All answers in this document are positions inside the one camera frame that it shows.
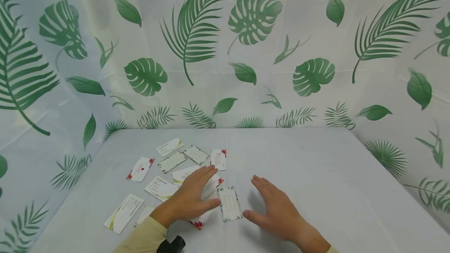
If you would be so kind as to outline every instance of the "leaf print curtain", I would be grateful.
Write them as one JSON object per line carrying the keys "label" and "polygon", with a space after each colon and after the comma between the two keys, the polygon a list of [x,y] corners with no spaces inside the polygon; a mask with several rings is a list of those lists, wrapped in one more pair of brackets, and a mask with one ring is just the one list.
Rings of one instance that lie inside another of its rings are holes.
{"label": "leaf print curtain", "polygon": [[450,0],[0,0],[0,251],[121,129],[346,128],[450,230],[449,49]]}

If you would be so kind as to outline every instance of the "white business card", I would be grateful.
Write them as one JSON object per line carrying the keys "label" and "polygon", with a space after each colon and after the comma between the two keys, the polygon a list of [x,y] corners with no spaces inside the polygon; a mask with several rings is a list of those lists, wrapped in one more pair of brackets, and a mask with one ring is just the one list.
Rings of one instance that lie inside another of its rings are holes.
{"label": "white business card", "polygon": [[168,200],[177,190],[177,187],[160,176],[156,176],[153,181],[145,187],[145,191],[162,202]]}
{"label": "white business card", "polygon": [[115,233],[121,233],[142,203],[143,199],[129,194],[103,225]]}
{"label": "white business card", "polygon": [[218,170],[226,170],[226,150],[211,150],[211,164]]}
{"label": "white business card", "polygon": [[193,144],[186,150],[184,150],[182,153],[184,153],[184,155],[186,155],[187,158],[194,161],[198,165],[201,165],[209,157],[209,155],[207,155],[206,152],[194,146]]}
{"label": "white business card", "polygon": [[128,173],[127,180],[142,182],[153,162],[155,162],[155,159],[146,157],[139,158],[136,165],[134,165],[133,169]]}
{"label": "white business card", "polygon": [[169,173],[169,171],[180,165],[186,159],[187,157],[179,151],[158,163],[158,166],[161,168],[164,174],[167,174]]}
{"label": "white business card", "polygon": [[162,146],[158,147],[157,150],[162,157],[166,157],[169,155],[169,153],[179,149],[182,146],[184,146],[184,144],[181,143],[178,138],[174,138],[169,143],[163,144]]}
{"label": "white business card", "polygon": [[187,178],[190,174],[192,174],[195,170],[198,170],[200,167],[198,165],[194,165],[192,167],[188,167],[179,171],[175,171],[172,173],[173,182],[175,185],[181,185],[184,182],[184,179]]}

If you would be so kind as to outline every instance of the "business card with red flower design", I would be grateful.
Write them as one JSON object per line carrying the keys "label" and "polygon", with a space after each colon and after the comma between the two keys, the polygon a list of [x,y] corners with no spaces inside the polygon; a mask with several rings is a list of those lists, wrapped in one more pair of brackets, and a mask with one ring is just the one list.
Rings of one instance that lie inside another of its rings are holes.
{"label": "business card with red flower design", "polygon": [[152,166],[155,159],[141,157],[139,158],[136,165],[134,165],[133,169],[127,176],[127,180],[142,182],[145,175],[147,175],[148,169]]}
{"label": "business card with red flower design", "polygon": [[226,150],[211,150],[211,164],[218,170],[226,170]]}

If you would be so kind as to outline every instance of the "green leaf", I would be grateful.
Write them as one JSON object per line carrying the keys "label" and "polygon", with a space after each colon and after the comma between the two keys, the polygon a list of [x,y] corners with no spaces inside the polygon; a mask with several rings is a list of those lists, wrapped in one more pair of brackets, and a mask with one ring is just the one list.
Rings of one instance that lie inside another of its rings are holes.
{"label": "green leaf", "polygon": [[163,26],[160,24],[162,34],[169,48],[174,54],[183,60],[184,73],[189,83],[186,63],[194,63],[214,58],[216,52],[211,44],[216,43],[212,37],[220,29],[210,23],[211,19],[218,19],[215,15],[222,7],[213,8],[222,0],[187,0],[184,2],[178,14],[177,28],[175,28],[174,9],[172,9],[172,34],[164,18]]}
{"label": "green leaf", "polygon": [[116,3],[117,11],[128,22],[136,23],[139,27],[142,27],[142,19],[138,9],[128,0],[114,0]]}
{"label": "green leaf", "polygon": [[131,61],[125,67],[125,73],[133,90],[142,96],[153,96],[161,90],[160,83],[168,80],[163,67],[151,58]]}
{"label": "green leaf", "polygon": [[282,3],[278,0],[237,0],[231,9],[228,26],[238,35],[228,48],[227,55],[238,38],[244,45],[255,45],[266,40],[281,9]]}
{"label": "green leaf", "polygon": [[122,130],[122,129],[130,129],[128,127],[128,125],[121,119],[116,120],[116,121],[110,121],[106,124],[105,127],[105,135],[103,136],[103,141],[106,141],[109,136],[111,134],[113,134],[114,132],[118,131],[118,130]]}
{"label": "green leaf", "polygon": [[217,103],[217,105],[214,107],[213,115],[223,114],[223,113],[226,113],[227,111],[231,110],[231,107],[233,106],[233,104],[236,100],[237,99],[235,99],[235,98],[226,98],[226,99],[220,100]]}
{"label": "green leaf", "polygon": [[87,144],[94,136],[96,126],[97,126],[97,123],[95,123],[95,118],[94,118],[94,115],[92,114],[91,118],[86,123],[85,132],[83,134],[83,147],[85,150],[86,150]]}
{"label": "green leaf", "polygon": [[352,83],[355,83],[356,69],[360,61],[379,58],[395,58],[402,52],[406,38],[420,31],[416,19],[430,18],[427,14],[435,10],[441,0],[397,0],[378,17],[382,8],[366,28],[366,20],[358,25],[355,35],[355,53],[358,61],[353,69]]}
{"label": "green leaf", "polygon": [[252,67],[247,66],[244,63],[228,63],[234,68],[234,74],[243,82],[249,82],[256,85],[256,73]]}
{"label": "green leaf", "polygon": [[260,116],[253,116],[239,121],[234,128],[264,128],[264,120]]}
{"label": "green leaf", "polygon": [[382,105],[371,105],[367,108],[363,108],[357,115],[358,116],[364,116],[368,120],[376,121],[380,120],[383,117],[385,117],[388,114],[392,114],[390,110],[383,107]]}
{"label": "green leaf", "polygon": [[62,46],[69,57],[82,60],[87,57],[87,51],[78,27],[78,11],[67,0],[48,6],[39,18],[41,36]]}
{"label": "green leaf", "polygon": [[189,124],[195,128],[216,128],[216,122],[207,116],[197,105],[192,106],[189,102],[189,108],[181,108],[181,111],[183,112],[184,119],[189,121]]}
{"label": "green leaf", "polygon": [[0,178],[6,174],[7,170],[8,170],[8,162],[3,156],[0,155]]}
{"label": "green leaf", "polygon": [[431,181],[427,177],[420,181],[419,186],[406,185],[418,189],[420,200],[428,208],[435,208],[445,214],[450,214],[450,185],[448,181]]}
{"label": "green leaf", "polygon": [[111,41],[111,48],[106,50],[103,47],[101,41],[97,37],[95,38],[95,40],[97,40],[98,47],[100,48],[100,69],[103,69],[106,62],[113,55],[114,47],[116,47],[119,44],[119,39],[117,40],[117,43],[115,45],[113,45],[113,42]]}
{"label": "green leaf", "polygon": [[337,102],[336,108],[327,108],[324,114],[323,120],[328,127],[343,127],[352,130],[356,127],[350,115],[347,113],[347,107],[345,103],[340,105],[340,101]]}
{"label": "green leaf", "polygon": [[25,36],[26,29],[19,27],[20,17],[12,17],[10,9],[15,5],[14,0],[0,0],[0,109],[17,110],[36,131],[50,135],[33,123],[25,110],[59,80],[47,69],[38,47]]}
{"label": "green leaf", "polygon": [[316,108],[314,107],[304,107],[299,110],[292,110],[290,113],[285,113],[282,117],[276,120],[276,128],[291,128],[298,124],[303,125],[306,122],[313,121],[313,112]]}
{"label": "green leaf", "polygon": [[388,141],[368,141],[364,144],[370,153],[381,163],[395,179],[405,173],[404,153]]}
{"label": "green leaf", "polygon": [[157,129],[161,126],[167,125],[169,122],[174,121],[172,116],[175,114],[169,114],[170,107],[160,106],[158,110],[156,107],[147,113],[142,114],[141,118],[137,120],[138,125],[141,129]]}
{"label": "green leaf", "polygon": [[305,61],[293,75],[294,90],[300,96],[310,96],[320,90],[320,84],[329,84],[334,78],[334,64],[324,58]]}
{"label": "green leaf", "polygon": [[297,42],[297,44],[295,45],[294,48],[288,49],[289,48],[289,37],[286,35],[286,42],[284,43],[284,48],[281,52],[281,54],[279,54],[276,58],[275,61],[273,62],[273,64],[278,64],[280,63],[282,60],[286,59],[287,57],[289,57],[290,55],[292,55],[294,53],[294,51],[299,48],[300,46],[302,46],[303,44],[307,43],[308,40],[310,39],[311,35],[308,37],[308,39],[302,43],[300,43],[300,40]]}
{"label": "green leaf", "polygon": [[411,77],[406,90],[409,96],[421,106],[421,110],[424,110],[431,101],[431,85],[423,74],[416,72],[414,69],[409,68],[409,73]]}
{"label": "green leaf", "polygon": [[81,76],[71,76],[66,79],[66,81],[72,84],[75,90],[80,93],[101,94],[103,96],[106,96],[105,91],[103,91],[102,86],[97,81]]}

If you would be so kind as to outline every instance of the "monstera leaf print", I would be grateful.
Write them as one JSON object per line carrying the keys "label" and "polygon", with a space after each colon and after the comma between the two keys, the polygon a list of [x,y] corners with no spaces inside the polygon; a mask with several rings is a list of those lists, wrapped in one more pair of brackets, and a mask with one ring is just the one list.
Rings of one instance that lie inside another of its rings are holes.
{"label": "monstera leaf print", "polygon": [[18,18],[12,17],[14,5],[14,0],[0,0],[0,109],[17,110],[36,131],[50,135],[33,123],[25,110],[59,80],[48,70],[38,47],[25,36],[25,29],[19,28]]}
{"label": "monstera leaf print", "polygon": [[441,0],[397,0],[378,16],[381,8],[368,26],[367,19],[360,22],[355,35],[358,61],[353,69],[352,83],[355,83],[360,61],[397,57],[402,52],[402,44],[409,43],[406,38],[420,31],[417,19],[430,18],[427,12],[439,8],[435,5],[437,1]]}
{"label": "monstera leaf print", "polygon": [[153,96],[161,90],[160,83],[168,80],[168,75],[163,67],[151,58],[131,61],[125,67],[125,73],[131,87],[142,96]]}
{"label": "monstera leaf print", "polygon": [[67,0],[45,8],[44,15],[39,18],[39,34],[48,42],[62,46],[55,59],[57,69],[57,58],[63,50],[74,59],[82,60],[87,57],[78,29],[78,11],[73,5],[69,5]]}
{"label": "monstera leaf print", "polygon": [[278,0],[237,0],[231,9],[228,26],[238,35],[228,48],[227,55],[238,38],[244,45],[266,40],[281,9],[282,4]]}

